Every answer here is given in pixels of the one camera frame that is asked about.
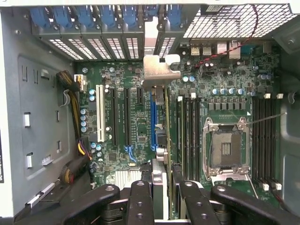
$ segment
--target green circuit board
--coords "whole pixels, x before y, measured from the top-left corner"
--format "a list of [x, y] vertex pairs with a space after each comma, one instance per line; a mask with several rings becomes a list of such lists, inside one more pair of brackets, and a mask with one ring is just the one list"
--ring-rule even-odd
[[[251, 122], [253, 119], [251, 93], [256, 98], [265, 98], [265, 94], [274, 95], [279, 92], [279, 80], [273, 74], [274, 68], [279, 64], [279, 54], [245, 54], [241, 56], [238, 65], [237, 60], [220, 57], [209, 61], [208, 67], [202, 64], [200, 68], [194, 70], [193, 65], [202, 59], [203, 57], [188, 54], [182, 56], [179, 65], [181, 79], [174, 80], [168, 86], [171, 157], [173, 162], [182, 163], [183, 167], [189, 160], [193, 160], [192, 166], [188, 165], [186, 168], [185, 177], [200, 181], [209, 189], [211, 181], [206, 180], [204, 176], [201, 152], [202, 130], [206, 119], [209, 117], [217, 123], [237, 123], [240, 117], [244, 117], [247, 122]], [[151, 146], [152, 102], [150, 93], [145, 92], [141, 86], [143, 62], [82, 62], [76, 66], [77, 74], [84, 74], [87, 79], [87, 92], [80, 94], [80, 107], [87, 110], [87, 131], [82, 133], [82, 136], [87, 137], [90, 143], [101, 146], [101, 150], [89, 147], [93, 157], [92, 178], [96, 186], [114, 183], [116, 171], [137, 171], [140, 164], [149, 162], [155, 157]], [[259, 77], [261, 74], [270, 75], [271, 78], [262, 79]], [[96, 85], [103, 85], [106, 89], [104, 113], [107, 131], [104, 142], [97, 142], [95, 136], [98, 121], [97, 106], [94, 98], [90, 99], [89, 90], [95, 90]], [[229, 89], [234, 89], [234, 93], [229, 94]], [[164, 126], [164, 106], [157, 106], [156, 111], [157, 124]], [[245, 163], [245, 152], [248, 150], [248, 164], [251, 166], [252, 126], [249, 126], [247, 144], [245, 135], [242, 134], [240, 138], [240, 160]], [[211, 137], [207, 135], [205, 138], [206, 149], [209, 149]], [[198, 143], [197, 149], [194, 149], [198, 158], [184, 153], [183, 142], [188, 146]], [[253, 194], [248, 181], [232, 180], [219, 183], [226, 183]], [[263, 192], [258, 187], [257, 192], [261, 199], [276, 204], [276, 200], [269, 192]]]

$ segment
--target capacitor row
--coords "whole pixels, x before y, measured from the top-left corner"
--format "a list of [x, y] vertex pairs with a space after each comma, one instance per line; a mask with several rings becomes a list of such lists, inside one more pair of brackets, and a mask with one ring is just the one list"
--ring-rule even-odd
[[[244, 95], [244, 89], [239, 88], [239, 89], [235, 89], [235, 88], [230, 88], [230, 89], [226, 89], [226, 88], [221, 88], [220, 90], [218, 89], [213, 89], [211, 91], [211, 93], [213, 95]], [[251, 91], [247, 93], [248, 96], [255, 96], [255, 91]]]
[[[105, 93], [109, 93], [109, 88], [110, 88], [110, 86], [109, 86], [108, 84], [105, 85], [104, 92], [105, 92]], [[96, 99], [95, 94], [96, 94], [96, 90], [94, 90], [94, 89], [89, 90], [89, 95], [90, 95], [90, 96], [89, 96], [89, 100], [90, 100], [91, 102], [95, 101], [95, 99]]]

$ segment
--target screw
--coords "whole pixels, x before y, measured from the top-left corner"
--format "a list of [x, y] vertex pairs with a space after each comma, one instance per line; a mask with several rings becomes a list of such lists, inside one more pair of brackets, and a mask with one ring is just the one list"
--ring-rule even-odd
[[105, 189], [105, 191], [113, 191], [114, 190], [114, 188], [112, 187], [112, 186], [108, 186], [106, 189]]
[[188, 187], [190, 187], [190, 186], [193, 185], [192, 182], [189, 182], [189, 181], [188, 181], [188, 182], [185, 182], [184, 184], [185, 184], [186, 186], [188, 186]]
[[289, 40], [287, 41], [287, 44], [288, 44], [288, 45], [294, 44], [294, 40], [293, 40], [293, 39], [289, 39]]
[[221, 186], [217, 186], [217, 189], [218, 189], [219, 191], [225, 191], [225, 188], [224, 188], [224, 187], [221, 187]]

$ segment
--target blue latch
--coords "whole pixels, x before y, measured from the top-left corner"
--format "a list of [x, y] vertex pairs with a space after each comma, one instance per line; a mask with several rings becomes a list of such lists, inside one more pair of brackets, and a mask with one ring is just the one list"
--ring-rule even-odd
[[66, 6], [54, 6], [53, 13], [56, 23], [64, 28], [71, 28], [72, 21], [69, 10]]
[[171, 27], [179, 27], [181, 24], [181, 6], [168, 5], [167, 16]]
[[99, 6], [101, 21], [108, 27], [114, 27], [116, 20], [114, 17], [114, 11], [112, 6]]
[[34, 24], [42, 28], [50, 28], [50, 21], [45, 7], [34, 7], [30, 9], [30, 14]]
[[93, 27], [95, 23], [90, 6], [76, 6], [76, 9], [79, 22], [86, 27]]
[[128, 27], [136, 26], [136, 6], [123, 6], [122, 11], [124, 22], [128, 25]]

